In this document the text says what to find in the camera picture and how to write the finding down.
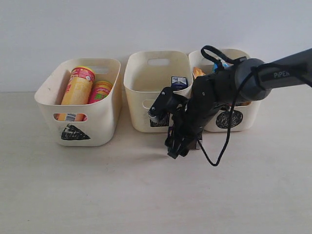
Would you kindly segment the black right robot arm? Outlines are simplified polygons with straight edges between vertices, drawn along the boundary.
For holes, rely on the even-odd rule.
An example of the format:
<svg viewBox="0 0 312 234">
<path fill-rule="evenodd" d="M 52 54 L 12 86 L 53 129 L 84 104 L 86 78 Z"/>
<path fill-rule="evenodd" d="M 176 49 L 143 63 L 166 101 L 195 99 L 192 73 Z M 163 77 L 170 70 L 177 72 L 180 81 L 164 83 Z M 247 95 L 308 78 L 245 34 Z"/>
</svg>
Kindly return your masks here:
<svg viewBox="0 0 312 234">
<path fill-rule="evenodd" d="M 257 58 L 230 58 L 209 45 L 200 52 L 217 68 L 213 73 L 197 77 L 191 97 L 182 100 L 173 112 L 172 134 L 165 141 L 172 158 L 186 156 L 189 145 L 223 107 L 229 106 L 232 116 L 236 103 L 263 100 L 272 89 L 312 84 L 311 49 L 269 63 Z"/>
</svg>

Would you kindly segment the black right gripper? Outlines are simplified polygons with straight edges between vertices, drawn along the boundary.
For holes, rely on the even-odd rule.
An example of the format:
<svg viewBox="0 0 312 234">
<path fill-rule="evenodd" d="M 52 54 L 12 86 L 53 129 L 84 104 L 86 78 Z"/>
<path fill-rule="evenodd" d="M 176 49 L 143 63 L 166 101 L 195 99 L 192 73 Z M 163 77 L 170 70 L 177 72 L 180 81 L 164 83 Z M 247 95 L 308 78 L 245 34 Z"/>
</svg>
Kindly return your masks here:
<svg viewBox="0 0 312 234">
<path fill-rule="evenodd" d="M 185 157 L 190 150 L 198 150 L 197 137 L 204 127 L 224 107 L 212 97 L 191 97 L 173 114 L 173 131 L 165 140 L 167 154 L 173 159 Z"/>
</svg>

